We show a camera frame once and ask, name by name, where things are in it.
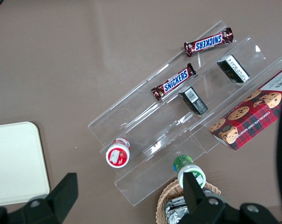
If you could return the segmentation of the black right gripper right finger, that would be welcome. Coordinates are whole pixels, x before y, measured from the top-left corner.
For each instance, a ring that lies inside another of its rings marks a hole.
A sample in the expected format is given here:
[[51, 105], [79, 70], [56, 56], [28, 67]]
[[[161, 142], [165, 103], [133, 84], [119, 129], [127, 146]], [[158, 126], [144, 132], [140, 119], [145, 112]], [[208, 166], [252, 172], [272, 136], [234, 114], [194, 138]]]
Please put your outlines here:
[[183, 196], [189, 213], [182, 218], [183, 224], [219, 224], [225, 204], [213, 196], [206, 196], [192, 173], [183, 174]]

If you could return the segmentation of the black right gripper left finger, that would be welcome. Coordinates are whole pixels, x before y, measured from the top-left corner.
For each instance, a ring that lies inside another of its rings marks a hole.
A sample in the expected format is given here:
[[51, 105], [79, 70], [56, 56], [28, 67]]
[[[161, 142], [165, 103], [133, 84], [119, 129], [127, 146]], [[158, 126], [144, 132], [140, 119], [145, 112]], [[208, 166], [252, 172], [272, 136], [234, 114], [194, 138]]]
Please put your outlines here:
[[27, 224], [61, 224], [78, 198], [78, 177], [68, 173], [44, 199], [25, 205], [23, 214]]

